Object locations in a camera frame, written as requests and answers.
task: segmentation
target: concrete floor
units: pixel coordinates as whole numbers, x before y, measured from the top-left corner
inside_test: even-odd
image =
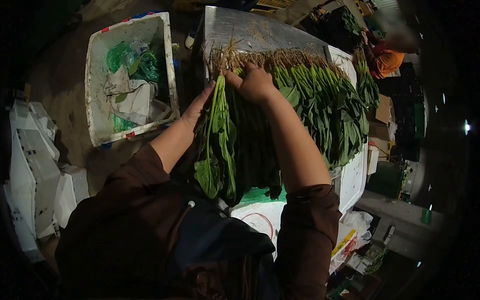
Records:
[[[172,0],[92,0],[82,8],[83,22],[63,34],[37,59],[27,80],[32,85],[31,100],[43,104],[59,128],[55,146],[60,162],[84,167],[90,195],[103,186],[109,173],[126,162],[147,141],[122,140],[110,150],[93,148],[85,113],[84,72],[88,40],[92,33],[148,10],[169,11]],[[183,65],[189,53],[183,47],[194,18],[170,12],[172,42],[180,43]]]

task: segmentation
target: forearm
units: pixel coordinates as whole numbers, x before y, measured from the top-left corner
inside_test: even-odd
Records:
[[[297,113],[279,91],[264,102],[272,129],[282,180],[287,192],[316,184],[331,184],[322,154]]]
[[[178,119],[161,135],[150,142],[163,163],[163,169],[170,173],[180,157],[187,151],[195,137],[194,126],[184,118]]]
[[[378,71],[377,59],[373,55],[372,48],[370,45],[363,44],[363,52],[365,53],[365,59],[367,61],[368,68],[371,71]]]
[[[370,43],[372,43],[374,46],[378,44],[378,39],[369,31],[367,32],[367,38]]]

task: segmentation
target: stainless steel table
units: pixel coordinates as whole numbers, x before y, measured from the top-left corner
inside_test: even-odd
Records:
[[[300,48],[331,61],[328,44],[304,31],[254,13],[215,6],[205,7],[192,53],[198,55],[202,44],[205,53],[210,53],[212,45],[226,46],[232,37],[242,40],[239,50]]]

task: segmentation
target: right hand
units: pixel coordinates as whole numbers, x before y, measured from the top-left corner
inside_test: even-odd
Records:
[[[272,75],[265,72],[263,68],[258,68],[254,64],[247,62],[244,70],[247,73],[245,79],[241,79],[231,71],[227,71],[225,79],[245,99],[255,104],[263,105],[272,98],[272,95],[278,93],[278,90],[273,85]]]
[[[368,45],[367,33],[366,33],[365,31],[362,31],[362,32],[361,32],[361,36],[362,36],[362,38],[363,38],[363,43],[364,43],[365,45]]]

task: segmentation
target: brown jacket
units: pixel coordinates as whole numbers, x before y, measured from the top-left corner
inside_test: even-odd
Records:
[[[195,210],[181,205],[186,191],[166,187],[168,181],[147,145],[78,205],[55,252],[61,294],[165,298],[161,289],[168,290],[168,299],[260,299],[259,255],[191,265],[165,287],[179,225]],[[340,216],[329,185],[287,195],[274,265],[281,298],[324,298]]]

